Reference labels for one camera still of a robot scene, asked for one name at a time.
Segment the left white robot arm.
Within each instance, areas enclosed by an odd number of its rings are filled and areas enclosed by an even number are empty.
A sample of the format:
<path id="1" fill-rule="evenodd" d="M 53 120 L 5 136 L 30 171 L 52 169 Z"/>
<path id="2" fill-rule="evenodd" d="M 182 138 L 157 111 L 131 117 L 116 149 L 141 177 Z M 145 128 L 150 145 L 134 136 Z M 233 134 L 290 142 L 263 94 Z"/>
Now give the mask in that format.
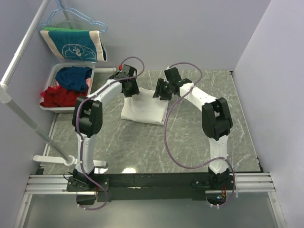
<path id="1" fill-rule="evenodd" d="M 96 135 L 103 125 L 103 107 L 120 93 L 126 97 L 139 94 L 136 82 L 137 70 L 133 66 L 122 65 L 122 69 L 109 77 L 107 82 L 94 93 L 76 100 L 72 124 L 78 140 L 78 155 L 75 170 L 83 175 L 78 185 L 85 191 L 95 185 L 94 147 Z"/>

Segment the white floral t shirt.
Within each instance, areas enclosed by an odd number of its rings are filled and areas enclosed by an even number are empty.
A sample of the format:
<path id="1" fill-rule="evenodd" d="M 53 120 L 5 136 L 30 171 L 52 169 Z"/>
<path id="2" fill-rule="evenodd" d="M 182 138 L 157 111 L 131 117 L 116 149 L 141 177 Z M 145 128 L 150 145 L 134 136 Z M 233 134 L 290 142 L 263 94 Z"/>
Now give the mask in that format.
<path id="1" fill-rule="evenodd" d="M 169 101 L 153 98 L 154 92 L 139 88 L 140 93 L 124 99 L 121 119 L 144 124 L 164 125 Z"/>

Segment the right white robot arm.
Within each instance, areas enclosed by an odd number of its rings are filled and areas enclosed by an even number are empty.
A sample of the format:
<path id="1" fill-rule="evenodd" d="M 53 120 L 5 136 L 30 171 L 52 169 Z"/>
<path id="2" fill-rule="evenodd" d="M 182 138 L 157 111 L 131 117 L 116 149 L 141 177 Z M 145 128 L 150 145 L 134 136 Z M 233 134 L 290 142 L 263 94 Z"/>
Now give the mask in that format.
<path id="1" fill-rule="evenodd" d="M 153 98 L 169 101 L 173 95 L 179 97 L 167 112 L 164 121 L 164 143 L 168 155 L 174 163 L 185 169 L 193 170 L 208 165 L 209 170 L 214 173 L 208 179 L 209 186 L 218 190 L 225 184 L 225 178 L 222 174 L 230 168 L 227 161 L 227 143 L 233 122 L 228 102 L 223 97 L 216 98 L 199 89 L 196 86 L 197 81 L 192 82 L 188 78 L 182 79 L 175 65 L 167 67 L 164 73 L 166 78 L 158 79 Z M 201 111 L 202 129 L 209 139 L 210 161 L 193 167 L 182 165 L 174 159 L 167 143 L 169 117 L 173 109 L 184 99 Z"/>

